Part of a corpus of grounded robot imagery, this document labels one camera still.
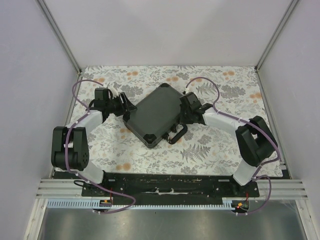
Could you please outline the black poker set case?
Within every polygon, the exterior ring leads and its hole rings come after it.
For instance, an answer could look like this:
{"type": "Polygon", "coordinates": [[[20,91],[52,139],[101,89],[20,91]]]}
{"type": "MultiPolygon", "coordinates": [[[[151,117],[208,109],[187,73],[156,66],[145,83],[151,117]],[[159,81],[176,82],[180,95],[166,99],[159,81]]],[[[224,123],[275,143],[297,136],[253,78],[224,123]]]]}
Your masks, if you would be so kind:
{"type": "Polygon", "coordinates": [[[149,149],[154,148],[162,139],[173,145],[188,131],[185,124],[177,131],[182,96],[172,86],[163,83],[137,103],[137,110],[130,114],[129,120],[123,122],[149,149]]]}

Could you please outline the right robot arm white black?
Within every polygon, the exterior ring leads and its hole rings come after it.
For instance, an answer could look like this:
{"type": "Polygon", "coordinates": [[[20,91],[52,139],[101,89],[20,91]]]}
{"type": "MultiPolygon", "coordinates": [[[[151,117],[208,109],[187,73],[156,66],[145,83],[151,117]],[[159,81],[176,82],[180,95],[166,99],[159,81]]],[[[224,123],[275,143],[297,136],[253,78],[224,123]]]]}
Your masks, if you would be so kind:
{"type": "Polygon", "coordinates": [[[267,123],[260,116],[242,119],[223,113],[210,104],[201,104],[193,92],[185,92],[180,97],[180,122],[182,124],[202,124],[217,128],[236,138],[242,160],[233,173],[229,191],[235,197],[247,191],[247,184],[257,176],[263,163],[274,152],[280,157],[278,144],[267,123]]]}

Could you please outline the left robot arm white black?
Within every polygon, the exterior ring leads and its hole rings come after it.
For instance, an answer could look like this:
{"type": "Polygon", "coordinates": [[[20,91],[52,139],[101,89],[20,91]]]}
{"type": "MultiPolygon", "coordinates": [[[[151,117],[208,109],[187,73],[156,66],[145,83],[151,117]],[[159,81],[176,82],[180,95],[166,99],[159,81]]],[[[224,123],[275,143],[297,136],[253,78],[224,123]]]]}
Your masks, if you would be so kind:
{"type": "Polygon", "coordinates": [[[103,197],[110,192],[105,172],[90,162],[89,134],[102,125],[110,115],[116,117],[137,110],[126,94],[115,88],[96,88],[94,99],[85,106],[85,113],[74,123],[53,129],[51,164],[55,168],[75,174],[93,184],[93,191],[103,197]]]}

